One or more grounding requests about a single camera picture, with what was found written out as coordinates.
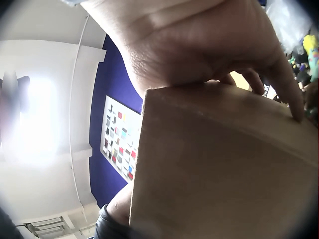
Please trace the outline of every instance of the white wall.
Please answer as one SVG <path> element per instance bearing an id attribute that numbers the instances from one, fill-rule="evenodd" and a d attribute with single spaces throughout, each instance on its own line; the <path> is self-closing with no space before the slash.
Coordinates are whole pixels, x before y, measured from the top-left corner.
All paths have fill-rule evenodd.
<path id="1" fill-rule="evenodd" d="M 78 44 L 87 12 L 60 0 L 18 1 L 1 31 L 0 40 L 49 40 Z M 105 32 L 90 18 L 82 45 L 102 48 Z"/>
<path id="2" fill-rule="evenodd" d="M 89 123 L 97 66 L 98 62 L 104 60 L 106 51 L 87 46 L 80 47 L 72 85 L 71 111 L 69 111 L 71 76 L 76 51 L 77 45 L 61 42 L 42 40 L 0 42 L 0 78 L 5 70 L 13 68 L 18 78 L 28 75 L 31 84 L 35 78 L 50 80 L 57 93 L 56 130 L 59 137 L 57 150 L 51 161 L 33 164 L 32 159 L 28 162 L 18 156 L 12 161 L 7 158 L 0 160 L 0 204 L 6 206 L 7 212 L 17 224 L 52 218 L 53 215 L 67 211 L 81 210 L 73 180 L 71 155 L 82 204 L 96 204 L 89 181 L 88 159 L 92 155 L 92 148 L 89 145 Z M 94 222 L 97 211 L 91 214 L 88 210 L 87 213 Z"/>

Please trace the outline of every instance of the wrist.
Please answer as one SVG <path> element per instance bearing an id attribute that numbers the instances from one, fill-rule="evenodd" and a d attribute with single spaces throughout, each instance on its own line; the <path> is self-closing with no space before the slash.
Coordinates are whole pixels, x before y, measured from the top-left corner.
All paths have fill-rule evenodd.
<path id="1" fill-rule="evenodd" d="M 204 12 L 225 0 L 88 0 L 83 8 L 115 44 L 129 45 L 153 31 Z"/>

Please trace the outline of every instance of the plastic bag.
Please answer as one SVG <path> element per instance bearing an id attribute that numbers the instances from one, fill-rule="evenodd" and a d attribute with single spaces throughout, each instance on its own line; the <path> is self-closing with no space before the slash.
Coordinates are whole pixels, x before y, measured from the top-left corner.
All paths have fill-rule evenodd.
<path id="1" fill-rule="evenodd" d="M 267 0 L 266 13 L 276 35 L 290 54 L 295 47 L 302 48 L 302 39 L 307 35 L 311 19 L 294 0 Z"/>

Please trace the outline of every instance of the ceiling vent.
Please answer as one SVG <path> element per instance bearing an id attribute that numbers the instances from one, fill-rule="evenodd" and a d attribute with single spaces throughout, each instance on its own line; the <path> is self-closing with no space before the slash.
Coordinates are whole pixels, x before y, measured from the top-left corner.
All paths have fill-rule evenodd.
<path id="1" fill-rule="evenodd" d="M 69 234 L 70 228 L 63 217 L 26 224 L 26 227 L 38 238 L 53 239 Z"/>

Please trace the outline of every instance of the finger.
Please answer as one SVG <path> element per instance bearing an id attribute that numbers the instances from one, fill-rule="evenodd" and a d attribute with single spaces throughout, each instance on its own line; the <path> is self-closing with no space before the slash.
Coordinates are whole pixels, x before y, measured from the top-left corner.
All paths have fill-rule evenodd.
<path id="1" fill-rule="evenodd" d="M 262 95 L 264 93 L 263 83 L 259 77 L 259 75 L 251 68 L 247 68 L 244 70 L 237 70 L 239 74 L 245 78 L 248 84 L 253 89 L 253 92 Z"/>
<path id="2" fill-rule="evenodd" d="M 285 55 L 279 54 L 278 60 L 274 64 L 259 72 L 268 78 L 279 97 L 289 104 L 292 116 L 297 121 L 302 121 L 304 112 L 301 91 Z"/>
<path id="3" fill-rule="evenodd" d="M 232 78 L 230 74 L 227 74 L 225 77 L 217 79 L 217 80 L 219 80 L 221 83 L 224 83 L 224 84 L 236 86 L 236 82 L 234 81 L 234 79 Z"/>

